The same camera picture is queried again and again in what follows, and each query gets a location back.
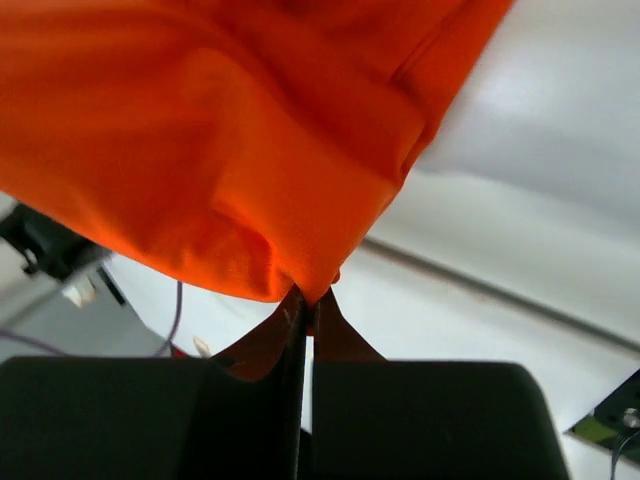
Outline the orange t shirt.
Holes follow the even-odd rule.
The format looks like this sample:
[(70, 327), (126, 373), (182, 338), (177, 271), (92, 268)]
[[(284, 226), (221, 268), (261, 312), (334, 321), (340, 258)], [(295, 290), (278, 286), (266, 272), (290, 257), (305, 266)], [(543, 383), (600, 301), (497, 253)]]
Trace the orange t shirt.
[(1, 188), (184, 282), (317, 301), (507, 1), (5, 1)]

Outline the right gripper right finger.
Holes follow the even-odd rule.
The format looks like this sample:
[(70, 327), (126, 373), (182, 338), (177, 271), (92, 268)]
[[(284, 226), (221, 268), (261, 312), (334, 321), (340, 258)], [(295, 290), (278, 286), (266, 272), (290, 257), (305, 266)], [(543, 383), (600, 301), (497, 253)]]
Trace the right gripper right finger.
[(544, 396), (522, 366), (392, 361), (327, 293), (313, 314), (318, 479), (565, 479)]

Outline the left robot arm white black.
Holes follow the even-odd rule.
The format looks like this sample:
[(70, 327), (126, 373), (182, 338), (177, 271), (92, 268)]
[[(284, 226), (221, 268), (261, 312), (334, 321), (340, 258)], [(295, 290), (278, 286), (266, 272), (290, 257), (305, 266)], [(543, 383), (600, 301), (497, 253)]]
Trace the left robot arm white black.
[(18, 203), (1, 220), (1, 238), (24, 259), (27, 276), (65, 282), (110, 251), (30, 207)]

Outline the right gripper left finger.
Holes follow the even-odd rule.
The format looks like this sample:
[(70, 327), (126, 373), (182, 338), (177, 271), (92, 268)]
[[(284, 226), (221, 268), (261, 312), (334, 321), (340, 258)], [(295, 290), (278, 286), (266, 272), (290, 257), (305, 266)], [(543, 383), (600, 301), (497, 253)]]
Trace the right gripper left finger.
[(1, 366), (5, 479), (293, 479), (305, 302), (203, 358), (14, 357)]

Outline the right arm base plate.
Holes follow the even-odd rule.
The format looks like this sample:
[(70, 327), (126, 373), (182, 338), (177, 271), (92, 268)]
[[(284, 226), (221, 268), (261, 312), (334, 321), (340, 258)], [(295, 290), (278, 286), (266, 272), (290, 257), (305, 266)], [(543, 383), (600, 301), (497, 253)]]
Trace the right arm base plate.
[(632, 428), (626, 426), (623, 420), (627, 411), (634, 411), (634, 415), (639, 417), (639, 371), (573, 425), (568, 433), (612, 450), (621, 438), (632, 433)]

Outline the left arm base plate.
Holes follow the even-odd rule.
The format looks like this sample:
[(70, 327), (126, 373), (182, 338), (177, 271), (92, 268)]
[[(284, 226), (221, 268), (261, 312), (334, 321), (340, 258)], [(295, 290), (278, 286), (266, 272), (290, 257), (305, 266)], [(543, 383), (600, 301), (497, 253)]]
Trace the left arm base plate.
[(116, 285), (116, 283), (114, 282), (113, 278), (106, 271), (106, 269), (103, 266), (100, 266), (100, 267), (97, 268), (96, 272), (97, 272), (98, 276), (101, 278), (101, 280), (104, 283), (104, 285), (107, 288), (107, 290), (110, 292), (110, 294), (114, 298), (114, 300), (120, 306), (122, 306), (122, 307), (126, 306), (127, 305), (127, 300), (126, 300), (125, 296), (122, 294), (121, 290)]

